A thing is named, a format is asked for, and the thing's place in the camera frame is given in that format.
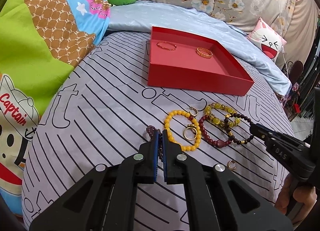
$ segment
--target white string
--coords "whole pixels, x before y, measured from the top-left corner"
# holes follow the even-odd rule
[[[282,27],[282,18],[281,18],[281,7],[280,7],[280,1],[279,1],[279,0],[278,0],[278,5],[279,5],[279,15],[280,15],[281,38],[283,39],[283,37],[282,37],[283,27]],[[282,45],[282,39],[281,39],[281,52],[282,52],[282,54],[283,54],[284,64],[285,64],[285,67],[286,67],[286,69],[287,69],[287,75],[286,75],[286,77],[289,78],[288,65],[287,65],[287,62],[286,62],[286,60],[285,60],[285,58],[284,58],[284,47],[283,47],[283,45]],[[287,103],[287,99],[288,99],[288,95],[286,96],[285,102],[284,102],[284,104],[283,104],[283,108],[284,108],[285,104]]]

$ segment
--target light blue blanket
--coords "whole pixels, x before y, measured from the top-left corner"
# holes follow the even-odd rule
[[[274,92],[284,96],[291,88],[289,79],[270,58],[240,31],[230,28],[223,21],[195,9],[147,1],[111,8],[108,31],[151,32],[152,26],[176,29],[217,40],[232,55],[253,65]]]

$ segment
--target star print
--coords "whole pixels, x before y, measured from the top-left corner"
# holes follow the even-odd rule
[[[85,5],[81,4],[80,2],[78,2],[77,10],[80,11],[82,15],[84,15],[84,13],[87,13]]]

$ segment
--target gray bedsheet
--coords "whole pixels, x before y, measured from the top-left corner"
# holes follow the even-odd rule
[[[161,128],[174,109],[221,102],[271,129],[293,135],[287,117],[259,72],[238,60],[255,84],[244,97],[148,87],[148,59],[144,57],[150,34],[110,34],[71,73],[43,115],[28,159],[22,185],[22,209],[27,226],[53,201],[95,165],[116,165],[137,152],[149,140],[147,125]],[[221,111],[215,114],[223,118]],[[187,144],[182,131],[187,119],[171,122],[175,139]],[[225,133],[209,124],[214,138],[227,140]],[[238,139],[249,137],[249,125],[241,122],[233,132]],[[202,141],[189,152],[203,164],[224,165],[236,160],[235,174],[274,203],[287,171],[272,158],[261,141],[216,149]],[[163,180],[159,161],[157,183],[139,185],[134,230],[189,230],[183,186]]]

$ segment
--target red object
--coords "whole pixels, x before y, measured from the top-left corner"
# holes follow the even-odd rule
[[[293,109],[294,109],[294,111],[295,111],[296,113],[300,113],[300,112],[301,112],[300,107],[299,107],[298,104],[293,104]]]
[[[159,41],[175,44],[177,49],[159,48]],[[199,56],[198,47],[210,50],[213,56],[210,59]],[[219,42],[196,34],[152,27],[149,57],[148,86],[244,96],[254,83]]]

